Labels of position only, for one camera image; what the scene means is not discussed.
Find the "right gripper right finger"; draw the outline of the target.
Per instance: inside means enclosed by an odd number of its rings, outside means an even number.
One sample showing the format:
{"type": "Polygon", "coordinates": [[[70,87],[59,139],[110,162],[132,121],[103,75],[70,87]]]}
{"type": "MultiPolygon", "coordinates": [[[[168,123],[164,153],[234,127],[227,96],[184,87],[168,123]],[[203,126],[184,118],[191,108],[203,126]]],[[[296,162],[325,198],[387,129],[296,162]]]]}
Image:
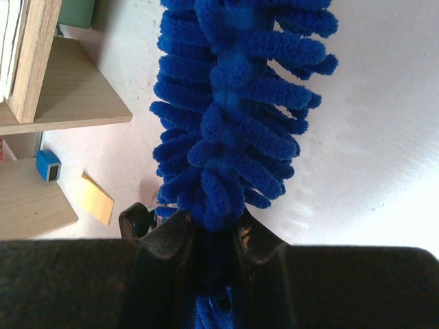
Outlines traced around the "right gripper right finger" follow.
{"type": "Polygon", "coordinates": [[[286,268],[287,243],[248,210],[233,231],[233,327],[297,328],[286,268]]]}

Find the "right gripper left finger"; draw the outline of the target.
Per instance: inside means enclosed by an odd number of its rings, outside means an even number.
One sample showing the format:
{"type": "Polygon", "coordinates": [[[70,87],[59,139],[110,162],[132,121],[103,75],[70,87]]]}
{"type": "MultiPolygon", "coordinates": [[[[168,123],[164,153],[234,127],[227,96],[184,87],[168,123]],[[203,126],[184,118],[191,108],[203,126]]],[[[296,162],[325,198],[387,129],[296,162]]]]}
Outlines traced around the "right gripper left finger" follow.
{"type": "Polygon", "coordinates": [[[179,210],[140,240],[120,328],[195,328],[196,238],[179,210]]]}

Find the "blue microfiber duster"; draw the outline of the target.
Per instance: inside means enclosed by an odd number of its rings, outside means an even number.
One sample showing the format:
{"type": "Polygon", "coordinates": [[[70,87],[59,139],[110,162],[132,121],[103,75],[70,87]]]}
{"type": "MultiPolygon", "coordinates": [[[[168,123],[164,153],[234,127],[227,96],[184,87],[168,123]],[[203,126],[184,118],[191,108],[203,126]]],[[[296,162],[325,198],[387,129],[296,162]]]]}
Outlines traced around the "blue microfiber duster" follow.
{"type": "Polygon", "coordinates": [[[164,127],[154,149],[163,179],[156,214],[181,210],[201,229],[196,328],[231,328],[225,233],[247,206],[285,193],[300,154],[296,136],[321,96],[284,80],[331,75],[323,40],[338,21],[329,1],[164,1],[160,58],[150,106],[164,127]]]}

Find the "light wooden bookshelf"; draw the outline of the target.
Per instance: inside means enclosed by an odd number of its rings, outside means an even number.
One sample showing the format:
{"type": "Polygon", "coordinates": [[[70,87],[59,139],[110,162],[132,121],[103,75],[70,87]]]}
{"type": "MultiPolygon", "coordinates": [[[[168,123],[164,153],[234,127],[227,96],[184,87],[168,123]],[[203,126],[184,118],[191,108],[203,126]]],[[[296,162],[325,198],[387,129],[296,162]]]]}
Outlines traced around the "light wooden bookshelf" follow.
{"type": "MultiPolygon", "coordinates": [[[[21,1],[12,94],[1,99],[1,135],[125,123],[132,114],[81,44],[55,35],[60,1],[21,1]]],[[[28,239],[75,223],[56,183],[34,159],[1,164],[1,238],[28,239]]]]}

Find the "yellow sticky note pad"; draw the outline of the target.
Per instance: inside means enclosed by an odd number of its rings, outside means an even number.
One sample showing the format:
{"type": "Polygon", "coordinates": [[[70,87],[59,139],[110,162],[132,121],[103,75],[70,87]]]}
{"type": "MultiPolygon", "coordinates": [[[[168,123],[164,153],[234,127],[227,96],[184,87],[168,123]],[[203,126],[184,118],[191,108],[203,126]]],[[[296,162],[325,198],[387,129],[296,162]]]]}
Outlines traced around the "yellow sticky note pad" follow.
{"type": "Polygon", "coordinates": [[[103,225],[108,226],[114,207],[112,197],[85,173],[80,178],[79,191],[81,207],[103,225]]]}

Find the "blue pencil sharpener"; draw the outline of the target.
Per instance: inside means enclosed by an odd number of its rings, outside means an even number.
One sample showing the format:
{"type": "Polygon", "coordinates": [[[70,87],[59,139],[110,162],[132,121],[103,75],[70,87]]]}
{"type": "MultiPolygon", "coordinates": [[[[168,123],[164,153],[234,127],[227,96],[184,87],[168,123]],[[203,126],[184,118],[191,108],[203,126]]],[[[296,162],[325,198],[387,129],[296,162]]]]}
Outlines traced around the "blue pencil sharpener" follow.
{"type": "Polygon", "coordinates": [[[61,161],[49,149],[42,149],[36,154],[36,169],[46,182],[55,182],[59,179],[61,161]]]}

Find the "green plastic desk organizer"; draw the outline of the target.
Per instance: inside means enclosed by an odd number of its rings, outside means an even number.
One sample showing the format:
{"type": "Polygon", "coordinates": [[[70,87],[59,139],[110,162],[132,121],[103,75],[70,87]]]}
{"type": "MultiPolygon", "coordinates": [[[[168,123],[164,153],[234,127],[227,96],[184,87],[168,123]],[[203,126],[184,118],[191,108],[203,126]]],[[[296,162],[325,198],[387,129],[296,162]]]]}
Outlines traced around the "green plastic desk organizer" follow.
{"type": "Polygon", "coordinates": [[[62,0],[58,24],[88,29],[96,0],[62,0]]]}

